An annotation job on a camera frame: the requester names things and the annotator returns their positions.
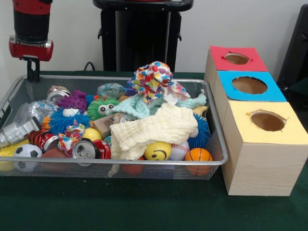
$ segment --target red box top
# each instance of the red box top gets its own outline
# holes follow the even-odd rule
[[[218,71],[268,71],[255,48],[210,46]]]

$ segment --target white towel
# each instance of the white towel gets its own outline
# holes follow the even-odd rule
[[[181,144],[197,126],[192,109],[164,103],[155,115],[110,126],[111,158],[136,160],[158,141]]]

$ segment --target green toy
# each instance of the green toy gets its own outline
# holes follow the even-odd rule
[[[107,112],[113,109],[115,106],[119,104],[119,100],[115,98],[109,98],[104,100],[102,97],[95,99],[88,107],[88,115],[90,119],[97,120],[107,116]]]

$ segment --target circular hole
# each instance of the circular hole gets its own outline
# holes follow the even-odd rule
[[[254,77],[238,77],[232,80],[232,85],[239,91],[249,94],[262,94],[268,87],[266,84]]]
[[[245,55],[238,54],[238,53],[228,53],[225,55],[225,59],[235,65],[243,65],[248,63],[249,58],[246,57]]]
[[[265,131],[280,131],[284,127],[284,119],[271,112],[257,112],[251,116],[252,122]]]

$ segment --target black cable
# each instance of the black cable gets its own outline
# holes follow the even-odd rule
[[[95,71],[95,67],[94,67],[92,62],[87,62],[87,64],[85,65],[85,68],[83,70],[86,71],[89,65],[91,65],[92,70]]]

